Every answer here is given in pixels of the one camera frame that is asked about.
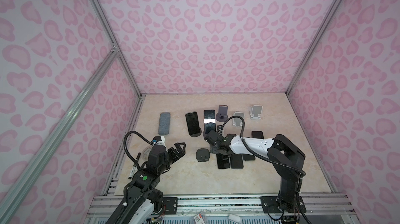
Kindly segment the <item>black front phone stand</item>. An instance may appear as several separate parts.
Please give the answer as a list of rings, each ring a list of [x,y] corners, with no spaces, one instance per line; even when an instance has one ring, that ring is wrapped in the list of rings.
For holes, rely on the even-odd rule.
[[[198,149],[195,154],[196,160],[200,163],[207,162],[210,159],[210,152],[208,149]]]

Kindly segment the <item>blue-edged black phone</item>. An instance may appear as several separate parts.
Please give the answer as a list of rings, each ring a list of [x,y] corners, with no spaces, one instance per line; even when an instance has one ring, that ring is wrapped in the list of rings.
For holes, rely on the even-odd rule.
[[[232,154],[229,156],[229,160],[230,160],[230,167],[232,169],[243,169],[244,168],[242,154]]]

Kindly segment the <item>purple-edged phone with glare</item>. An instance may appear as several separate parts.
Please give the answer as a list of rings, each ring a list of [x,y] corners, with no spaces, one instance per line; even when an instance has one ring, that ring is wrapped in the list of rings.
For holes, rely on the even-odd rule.
[[[204,133],[216,131],[216,114],[214,109],[204,110]]]

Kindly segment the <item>grey round stand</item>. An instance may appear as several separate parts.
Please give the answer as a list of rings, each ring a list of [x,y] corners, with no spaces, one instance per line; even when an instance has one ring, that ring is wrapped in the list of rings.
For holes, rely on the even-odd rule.
[[[218,113],[216,115],[216,120],[218,122],[224,123],[228,119],[228,106],[219,105]]]

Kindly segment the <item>white folding phone stand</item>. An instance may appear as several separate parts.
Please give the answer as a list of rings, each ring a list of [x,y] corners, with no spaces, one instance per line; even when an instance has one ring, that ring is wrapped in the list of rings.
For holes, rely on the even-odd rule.
[[[233,126],[241,128],[243,126],[245,113],[236,111],[233,115],[235,116],[235,118],[233,119]]]

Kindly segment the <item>green-edged black phone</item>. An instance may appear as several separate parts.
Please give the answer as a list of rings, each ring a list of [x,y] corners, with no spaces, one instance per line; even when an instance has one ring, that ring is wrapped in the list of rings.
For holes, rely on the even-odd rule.
[[[256,157],[254,155],[242,154],[242,158],[244,161],[254,161]]]

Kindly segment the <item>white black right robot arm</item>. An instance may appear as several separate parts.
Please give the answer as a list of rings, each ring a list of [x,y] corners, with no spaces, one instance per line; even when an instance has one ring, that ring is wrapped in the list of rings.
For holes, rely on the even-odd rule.
[[[303,170],[305,154],[285,135],[277,134],[274,138],[244,138],[240,135],[222,134],[210,131],[205,141],[221,155],[253,155],[273,164],[281,177],[280,190],[276,199],[278,207],[287,212],[294,211],[299,201],[301,180],[306,172]]]

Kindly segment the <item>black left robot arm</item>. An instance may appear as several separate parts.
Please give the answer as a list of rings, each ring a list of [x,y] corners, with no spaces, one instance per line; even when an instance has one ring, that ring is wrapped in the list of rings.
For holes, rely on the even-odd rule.
[[[123,198],[108,219],[108,224],[143,224],[152,214],[162,212],[163,193],[156,189],[161,175],[185,155],[186,144],[175,143],[166,148],[153,145],[143,168],[124,187]]]

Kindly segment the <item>black left rear stand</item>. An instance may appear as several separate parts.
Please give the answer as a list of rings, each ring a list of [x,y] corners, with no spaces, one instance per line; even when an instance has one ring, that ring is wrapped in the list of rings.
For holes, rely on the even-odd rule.
[[[189,135],[193,138],[198,137],[200,135],[202,135],[203,131],[201,128],[190,128],[189,129]]]

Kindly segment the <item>white rear right stand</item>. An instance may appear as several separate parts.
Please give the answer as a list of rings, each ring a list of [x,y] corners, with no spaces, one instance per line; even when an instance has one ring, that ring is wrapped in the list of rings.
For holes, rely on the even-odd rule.
[[[261,120],[261,115],[263,112],[263,106],[253,105],[250,107],[250,119],[251,120]]]

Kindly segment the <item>grey foam pad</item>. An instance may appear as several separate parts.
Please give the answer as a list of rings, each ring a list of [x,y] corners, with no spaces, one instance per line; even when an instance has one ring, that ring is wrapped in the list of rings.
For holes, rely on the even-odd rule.
[[[159,117],[158,135],[168,135],[170,131],[170,112],[162,112]]]

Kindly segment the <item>black marker pen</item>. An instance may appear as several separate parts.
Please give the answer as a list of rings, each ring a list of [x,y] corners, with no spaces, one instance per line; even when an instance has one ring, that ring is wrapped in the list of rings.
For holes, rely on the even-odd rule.
[[[136,160],[137,162],[139,162],[140,157],[141,157],[141,153],[138,153],[138,155],[137,155],[137,157],[136,157],[135,160]],[[137,166],[134,164],[133,167],[132,167],[132,169],[131,169],[131,172],[130,172],[130,174],[129,174],[129,176],[128,176],[128,179],[129,179],[129,180],[132,179],[133,175],[137,172],[137,170],[138,170],[138,168],[137,168]]]

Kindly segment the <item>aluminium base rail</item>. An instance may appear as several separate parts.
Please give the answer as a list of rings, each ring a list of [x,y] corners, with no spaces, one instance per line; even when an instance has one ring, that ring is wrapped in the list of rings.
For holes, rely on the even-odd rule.
[[[189,217],[198,213],[223,216],[228,213],[243,216],[274,215],[274,194],[209,194],[209,195],[165,195],[167,217]],[[89,208],[87,219],[108,219],[121,202],[120,196],[96,196]],[[344,220],[357,220],[355,209],[343,193],[304,193],[300,195],[300,209],[310,218],[319,216],[341,216]]]

